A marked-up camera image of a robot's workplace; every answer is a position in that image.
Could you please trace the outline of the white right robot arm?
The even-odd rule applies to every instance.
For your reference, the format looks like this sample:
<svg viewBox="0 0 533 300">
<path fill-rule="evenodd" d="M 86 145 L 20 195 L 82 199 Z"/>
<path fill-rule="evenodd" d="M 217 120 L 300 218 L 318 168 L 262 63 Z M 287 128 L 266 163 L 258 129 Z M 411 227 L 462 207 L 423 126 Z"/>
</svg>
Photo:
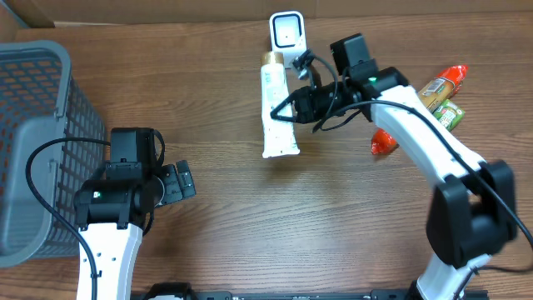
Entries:
<svg viewBox="0 0 533 300">
<path fill-rule="evenodd" d="M 424 107 L 397 68 L 377 66 L 361 34 L 334 42 L 331 52 L 333 80 L 328 85 L 321 83 L 313 67 L 316 56 L 311 50 L 291 57 L 281 52 L 269 55 L 309 81 L 272 107 L 270 119 L 322 129 L 329 118 L 353 111 L 390 133 L 433 192 L 426 222 L 433 254 L 402 296 L 465 298 L 469 281 L 524 230 L 516 215 L 511 168 L 502 161 L 487 162 L 457 140 Z"/>
</svg>

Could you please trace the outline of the orange biscuit roll pack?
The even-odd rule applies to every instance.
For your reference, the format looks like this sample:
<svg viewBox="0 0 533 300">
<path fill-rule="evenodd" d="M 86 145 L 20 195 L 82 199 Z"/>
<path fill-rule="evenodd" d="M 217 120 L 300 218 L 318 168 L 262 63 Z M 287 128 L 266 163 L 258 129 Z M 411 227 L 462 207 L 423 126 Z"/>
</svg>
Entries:
<svg viewBox="0 0 533 300">
<path fill-rule="evenodd" d="M 432 115 L 443 101 L 446 99 L 451 100 L 458 93 L 468 71 L 469 67 L 467 65 L 449 67 L 440 72 L 418 92 L 418 98 Z M 373 155 L 389 154 L 397 147 L 396 140 L 381 128 L 372 137 L 371 153 Z"/>
</svg>

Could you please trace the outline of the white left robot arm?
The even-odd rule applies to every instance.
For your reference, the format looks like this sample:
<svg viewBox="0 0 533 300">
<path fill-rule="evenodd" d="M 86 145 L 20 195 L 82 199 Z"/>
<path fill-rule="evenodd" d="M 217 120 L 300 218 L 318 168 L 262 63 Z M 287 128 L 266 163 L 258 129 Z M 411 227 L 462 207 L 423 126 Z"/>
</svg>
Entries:
<svg viewBox="0 0 533 300">
<path fill-rule="evenodd" d="M 143 235 L 155 209 L 196 194 L 186 161 L 164 163 L 162 135 L 147 127 L 114 128 L 103 175 L 76 192 L 80 250 L 79 299 L 128 299 Z"/>
</svg>

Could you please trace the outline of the white tube with gold cap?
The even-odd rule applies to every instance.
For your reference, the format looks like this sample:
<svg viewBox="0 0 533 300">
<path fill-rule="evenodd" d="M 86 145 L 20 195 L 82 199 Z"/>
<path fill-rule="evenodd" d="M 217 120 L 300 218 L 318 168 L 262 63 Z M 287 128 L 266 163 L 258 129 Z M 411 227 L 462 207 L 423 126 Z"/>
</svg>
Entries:
<svg viewBox="0 0 533 300">
<path fill-rule="evenodd" d="M 289 96 L 283 54 L 265 52 L 261 57 L 262 125 L 264 158 L 297 155 L 292 108 L 285 102 Z"/>
</svg>

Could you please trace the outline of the green snack bar wrapper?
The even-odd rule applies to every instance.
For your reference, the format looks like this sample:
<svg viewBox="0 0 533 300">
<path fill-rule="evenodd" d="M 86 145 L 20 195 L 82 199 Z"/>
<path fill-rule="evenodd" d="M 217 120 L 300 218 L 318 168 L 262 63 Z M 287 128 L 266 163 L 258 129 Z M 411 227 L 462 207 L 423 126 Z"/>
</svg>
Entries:
<svg viewBox="0 0 533 300">
<path fill-rule="evenodd" d="M 451 100 L 446 99 L 433 112 L 437 121 L 449 132 L 452 131 L 465 116 L 466 112 L 461 107 L 454 104 Z"/>
</svg>

